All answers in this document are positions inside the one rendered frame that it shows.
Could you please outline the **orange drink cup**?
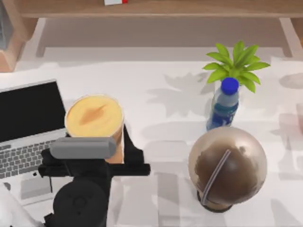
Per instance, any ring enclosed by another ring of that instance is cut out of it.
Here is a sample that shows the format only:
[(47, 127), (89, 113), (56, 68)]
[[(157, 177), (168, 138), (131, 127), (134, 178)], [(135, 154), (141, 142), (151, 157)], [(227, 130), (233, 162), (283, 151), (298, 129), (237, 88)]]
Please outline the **orange drink cup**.
[(124, 162), (124, 113), (114, 98), (104, 94), (84, 96), (73, 103), (64, 120), (71, 137), (112, 137), (116, 151), (106, 161), (111, 164)]

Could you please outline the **pale grey rounded box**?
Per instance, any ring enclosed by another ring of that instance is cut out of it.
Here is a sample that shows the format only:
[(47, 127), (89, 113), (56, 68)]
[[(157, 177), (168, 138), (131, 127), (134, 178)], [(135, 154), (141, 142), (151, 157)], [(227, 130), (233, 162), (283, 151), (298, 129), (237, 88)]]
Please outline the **pale grey rounded box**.
[(108, 159), (116, 153), (111, 137), (63, 137), (50, 146), (56, 159)]

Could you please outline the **silver laptop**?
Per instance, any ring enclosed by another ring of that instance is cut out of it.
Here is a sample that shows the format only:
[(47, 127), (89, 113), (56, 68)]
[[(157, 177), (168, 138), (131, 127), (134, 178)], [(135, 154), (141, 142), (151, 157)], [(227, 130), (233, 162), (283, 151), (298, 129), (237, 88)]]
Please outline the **silver laptop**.
[(53, 198), (38, 166), (41, 151), (66, 135), (64, 117), (55, 79), (0, 89), (0, 183), (21, 205)]

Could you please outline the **brown globe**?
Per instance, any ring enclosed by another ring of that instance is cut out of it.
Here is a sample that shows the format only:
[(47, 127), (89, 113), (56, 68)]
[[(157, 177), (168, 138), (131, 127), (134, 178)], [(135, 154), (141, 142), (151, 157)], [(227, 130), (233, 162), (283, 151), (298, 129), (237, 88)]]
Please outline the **brown globe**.
[(267, 157), (258, 140), (234, 127), (202, 135), (188, 156), (188, 172), (200, 204), (215, 213), (245, 202), (262, 188)]

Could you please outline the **clear bottle with blue cap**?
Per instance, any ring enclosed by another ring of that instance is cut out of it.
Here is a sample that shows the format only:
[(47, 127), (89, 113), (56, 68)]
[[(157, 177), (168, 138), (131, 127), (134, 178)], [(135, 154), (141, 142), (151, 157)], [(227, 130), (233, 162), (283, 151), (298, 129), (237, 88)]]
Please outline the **clear bottle with blue cap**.
[(225, 78), (215, 92), (210, 116), (206, 124), (207, 131), (231, 126), (239, 106), (239, 83), (235, 78)]

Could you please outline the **wooden cabinet with grey inside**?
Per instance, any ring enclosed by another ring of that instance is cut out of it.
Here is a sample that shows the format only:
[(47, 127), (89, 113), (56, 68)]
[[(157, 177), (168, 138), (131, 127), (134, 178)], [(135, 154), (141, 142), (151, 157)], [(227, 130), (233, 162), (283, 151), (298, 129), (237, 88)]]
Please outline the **wooden cabinet with grey inside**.
[(0, 0), (0, 72), (13, 72), (36, 29), (37, 18), (23, 16), (28, 0)]

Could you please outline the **green potted plant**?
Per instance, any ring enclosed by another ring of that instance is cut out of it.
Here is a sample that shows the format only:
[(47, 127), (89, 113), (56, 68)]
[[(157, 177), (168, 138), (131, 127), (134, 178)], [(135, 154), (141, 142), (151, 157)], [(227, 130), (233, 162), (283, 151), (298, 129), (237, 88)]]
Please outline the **green potted plant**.
[(203, 67), (204, 70), (212, 72), (207, 83), (234, 78), (240, 86), (245, 86), (250, 92), (255, 93), (256, 85), (260, 85), (261, 82), (254, 71), (270, 67), (269, 63), (261, 61), (256, 56), (258, 45), (245, 47), (243, 41), (238, 41), (232, 49), (232, 54), (223, 44), (217, 43), (215, 46), (217, 52), (209, 52), (206, 55), (216, 61)]

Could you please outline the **wooden desk shelf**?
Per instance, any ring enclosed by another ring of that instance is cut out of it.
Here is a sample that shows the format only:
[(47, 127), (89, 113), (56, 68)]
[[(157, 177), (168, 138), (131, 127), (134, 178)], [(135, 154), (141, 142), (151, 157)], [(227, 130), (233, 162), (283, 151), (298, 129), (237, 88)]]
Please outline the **wooden desk shelf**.
[(303, 0), (18, 0), (46, 47), (195, 47), (238, 38), (303, 57)]

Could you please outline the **white and red box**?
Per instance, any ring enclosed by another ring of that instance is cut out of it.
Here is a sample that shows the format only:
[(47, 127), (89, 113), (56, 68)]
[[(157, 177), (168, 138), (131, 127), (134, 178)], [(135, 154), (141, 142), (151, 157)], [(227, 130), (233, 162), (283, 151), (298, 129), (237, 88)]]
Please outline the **white and red box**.
[(127, 4), (128, 0), (104, 0), (106, 6), (109, 5), (118, 5), (118, 4)]

